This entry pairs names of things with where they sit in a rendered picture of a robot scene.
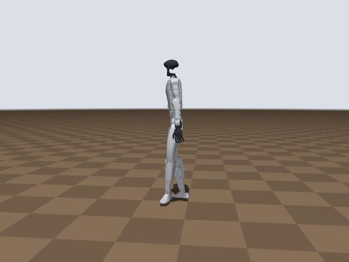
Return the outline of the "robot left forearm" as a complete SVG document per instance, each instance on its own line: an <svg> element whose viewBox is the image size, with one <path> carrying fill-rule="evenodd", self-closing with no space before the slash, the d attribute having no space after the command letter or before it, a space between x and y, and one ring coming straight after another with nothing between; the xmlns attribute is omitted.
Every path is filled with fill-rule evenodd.
<svg viewBox="0 0 349 262"><path fill-rule="evenodd" d="M174 99L172 101L172 104L174 106L173 110L174 110L174 119L175 119L175 125L176 126L180 126L180 121L182 121L182 117L181 117L181 106L179 103L178 99Z"/></svg>

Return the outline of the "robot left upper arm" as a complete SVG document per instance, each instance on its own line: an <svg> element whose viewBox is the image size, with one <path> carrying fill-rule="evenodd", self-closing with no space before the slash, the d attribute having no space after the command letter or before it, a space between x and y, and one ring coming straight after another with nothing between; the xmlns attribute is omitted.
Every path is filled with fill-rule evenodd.
<svg viewBox="0 0 349 262"><path fill-rule="evenodd" d="M180 103L179 80L178 79L171 79L170 86L172 88L172 94L174 96L174 99L178 99L179 103ZM172 104L172 106L173 106L173 104Z"/></svg>

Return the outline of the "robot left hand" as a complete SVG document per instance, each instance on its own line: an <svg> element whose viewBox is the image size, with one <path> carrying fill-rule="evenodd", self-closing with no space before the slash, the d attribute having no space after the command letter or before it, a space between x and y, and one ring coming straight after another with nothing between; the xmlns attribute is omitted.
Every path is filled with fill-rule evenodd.
<svg viewBox="0 0 349 262"><path fill-rule="evenodd" d="M181 141L181 138L182 138L182 140L184 141L184 139L183 139L183 133L182 133L182 130L181 130L181 127L182 127L182 122L180 121L180 126L176 126L175 125L175 130L174 130L174 133L173 133L173 138L175 137L175 142L176 143L180 143L180 142L182 142ZM179 136L179 137L178 137ZM181 136L181 137L180 137ZM180 140L180 142L179 142L179 140ZM178 141L178 142L177 142Z"/></svg>

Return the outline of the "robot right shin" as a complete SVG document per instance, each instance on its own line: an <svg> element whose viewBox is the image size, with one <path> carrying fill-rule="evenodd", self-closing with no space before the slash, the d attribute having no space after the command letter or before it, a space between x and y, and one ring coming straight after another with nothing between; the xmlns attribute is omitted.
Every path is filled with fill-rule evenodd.
<svg viewBox="0 0 349 262"><path fill-rule="evenodd" d="M183 161L183 159L182 159ZM184 166L183 166L183 163L181 166L178 166L178 167L175 167L175 179L177 181L177 184L178 184L178 188L179 188L179 192L180 193L183 193L183 191L185 192L185 188L184 188Z"/></svg>

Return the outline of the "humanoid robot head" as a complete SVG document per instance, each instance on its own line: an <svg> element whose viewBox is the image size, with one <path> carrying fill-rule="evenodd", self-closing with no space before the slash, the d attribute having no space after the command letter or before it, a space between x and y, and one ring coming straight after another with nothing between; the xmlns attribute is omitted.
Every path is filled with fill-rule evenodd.
<svg viewBox="0 0 349 262"><path fill-rule="evenodd" d="M167 68L167 76L170 76L170 77L173 77L173 78L174 78L174 77L177 78L175 73L170 73L170 72L169 72L170 69L174 69L174 68L176 68L176 67L179 66L179 64L178 64L177 61L175 61L175 60L173 60L173 59L168 60L168 61L166 61L166 62L164 63L164 66Z"/></svg>

